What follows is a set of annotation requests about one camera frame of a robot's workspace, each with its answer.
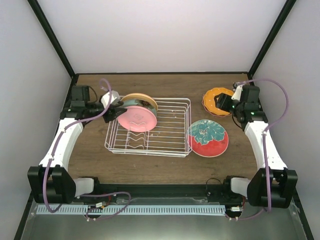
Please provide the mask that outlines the plain pink plate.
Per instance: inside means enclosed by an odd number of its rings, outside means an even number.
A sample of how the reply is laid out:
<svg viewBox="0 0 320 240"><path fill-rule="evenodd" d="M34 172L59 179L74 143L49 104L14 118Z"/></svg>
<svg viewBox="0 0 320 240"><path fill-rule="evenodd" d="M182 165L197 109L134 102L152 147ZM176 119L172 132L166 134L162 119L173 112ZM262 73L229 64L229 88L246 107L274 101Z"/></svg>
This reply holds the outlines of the plain pink plate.
<svg viewBox="0 0 320 240"><path fill-rule="evenodd" d="M128 131L144 133L151 131L157 125L154 113L142 106L125 107L126 112L117 117L118 123Z"/></svg>

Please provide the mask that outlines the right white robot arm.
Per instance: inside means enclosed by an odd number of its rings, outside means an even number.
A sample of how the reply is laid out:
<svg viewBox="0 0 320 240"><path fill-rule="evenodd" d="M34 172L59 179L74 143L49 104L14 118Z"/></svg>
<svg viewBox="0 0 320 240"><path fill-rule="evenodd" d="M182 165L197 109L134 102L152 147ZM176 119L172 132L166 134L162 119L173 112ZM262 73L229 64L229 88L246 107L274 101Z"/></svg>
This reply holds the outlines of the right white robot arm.
<svg viewBox="0 0 320 240"><path fill-rule="evenodd" d="M223 198L229 202L240 195L255 207L286 209L293 197L298 175L288 169L280 157L270 134L273 124L268 122L259 102L260 88L238 84L233 95L220 93L214 97L215 106L236 118L247 136L255 157L257 172L252 179L228 176L222 188Z"/></svg>

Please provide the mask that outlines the pink polka dot plate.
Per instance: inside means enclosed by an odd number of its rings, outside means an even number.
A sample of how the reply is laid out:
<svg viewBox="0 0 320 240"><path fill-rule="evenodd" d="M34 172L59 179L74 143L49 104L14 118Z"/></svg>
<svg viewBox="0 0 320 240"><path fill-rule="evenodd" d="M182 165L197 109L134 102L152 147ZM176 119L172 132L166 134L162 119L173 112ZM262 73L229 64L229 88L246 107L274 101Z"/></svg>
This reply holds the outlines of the pink polka dot plate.
<svg viewBox="0 0 320 240"><path fill-rule="evenodd" d="M215 114L215 113L213 113L213 112L211 112L211 111L209 111L209 110L207 109L207 107L205 106L203 100L202 100L201 103L202 103L202 106L204 107L204 110L205 110L207 113L209 113L210 115L214 116L214 117L224 118L224 117L228 117L228 116L231 116L231 115L232 115L231 113L228 113L228 114L225 114L225 115Z"/></svg>

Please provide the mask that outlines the red and teal plate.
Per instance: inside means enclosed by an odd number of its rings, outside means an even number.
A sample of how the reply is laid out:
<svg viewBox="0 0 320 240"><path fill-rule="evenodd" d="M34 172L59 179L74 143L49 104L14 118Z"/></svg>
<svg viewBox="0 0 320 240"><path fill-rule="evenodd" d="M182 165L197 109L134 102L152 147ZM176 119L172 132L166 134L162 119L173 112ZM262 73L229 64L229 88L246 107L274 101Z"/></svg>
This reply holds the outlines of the red and teal plate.
<svg viewBox="0 0 320 240"><path fill-rule="evenodd" d="M187 133L189 147L201 157L218 157L227 150L229 145L227 131L213 120L197 120L191 124Z"/></svg>

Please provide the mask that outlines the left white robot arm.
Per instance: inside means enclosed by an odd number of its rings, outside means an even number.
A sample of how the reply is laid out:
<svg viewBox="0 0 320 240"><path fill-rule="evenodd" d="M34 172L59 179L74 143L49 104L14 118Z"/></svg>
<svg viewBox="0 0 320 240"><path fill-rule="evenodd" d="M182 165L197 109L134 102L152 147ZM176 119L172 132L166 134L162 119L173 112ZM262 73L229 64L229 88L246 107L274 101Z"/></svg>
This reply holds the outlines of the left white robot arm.
<svg viewBox="0 0 320 240"><path fill-rule="evenodd" d="M108 123L125 112L121 97L115 90L107 90L104 95L91 101L90 86L72 87L47 154L38 166L31 166L27 172L36 203L70 204L81 195L85 195L91 202L101 198L102 189L95 185L94 177L71 177L68 171L70 157L78 137L88 123L97 118L103 118Z"/></svg>

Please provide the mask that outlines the orange polka dot plate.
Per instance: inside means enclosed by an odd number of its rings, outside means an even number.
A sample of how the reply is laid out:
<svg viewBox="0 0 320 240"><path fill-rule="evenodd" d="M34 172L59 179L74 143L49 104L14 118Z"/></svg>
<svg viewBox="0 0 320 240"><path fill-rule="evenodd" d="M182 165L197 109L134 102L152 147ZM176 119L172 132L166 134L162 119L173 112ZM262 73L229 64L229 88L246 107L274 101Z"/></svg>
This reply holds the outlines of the orange polka dot plate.
<svg viewBox="0 0 320 240"><path fill-rule="evenodd" d="M216 115L227 115L228 112L220 110L218 108L216 108L216 104L215 104L215 99L214 97L224 93L227 95L232 96L233 95L233 91L224 87L214 87L210 90L208 90L202 97L203 101L204 101L204 105L206 106L206 108L216 114Z"/></svg>

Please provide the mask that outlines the mint green flower plate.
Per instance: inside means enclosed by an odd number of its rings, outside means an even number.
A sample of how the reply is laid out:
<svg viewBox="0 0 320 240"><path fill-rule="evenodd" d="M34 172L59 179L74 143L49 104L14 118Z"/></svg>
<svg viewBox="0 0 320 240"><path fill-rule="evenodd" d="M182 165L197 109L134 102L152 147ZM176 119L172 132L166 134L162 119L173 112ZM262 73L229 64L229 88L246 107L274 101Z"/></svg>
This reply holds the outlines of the mint green flower plate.
<svg viewBox="0 0 320 240"><path fill-rule="evenodd" d="M157 109L150 102L145 101L145 100L141 100L141 99L137 99L137 98L128 99L123 102L123 105L122 105L123 108L129 107L129 106L140 106L140 107L144 107L146 109L149 109L150 111L153 111L154 113L157 112Z"/></svg>

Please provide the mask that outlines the tan beige plate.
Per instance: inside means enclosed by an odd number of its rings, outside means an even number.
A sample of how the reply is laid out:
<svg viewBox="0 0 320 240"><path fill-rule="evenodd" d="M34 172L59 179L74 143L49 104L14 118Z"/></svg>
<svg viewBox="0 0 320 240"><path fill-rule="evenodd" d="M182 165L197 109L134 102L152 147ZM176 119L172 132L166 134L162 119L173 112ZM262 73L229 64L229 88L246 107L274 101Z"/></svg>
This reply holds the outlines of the tan beige plate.
<svg viewBox="0 0 320 240"><path fill-rule="evenodd" d="M142 101L148 102L156 110L158 110L158 104L149 95L146 95L146 94L143 94L143 93L130 93L130 94L127 94L124 97L122 97L121 101L124 102L124 101L131 100L131 99L138 99L138 100L142 100Z"/></svg>

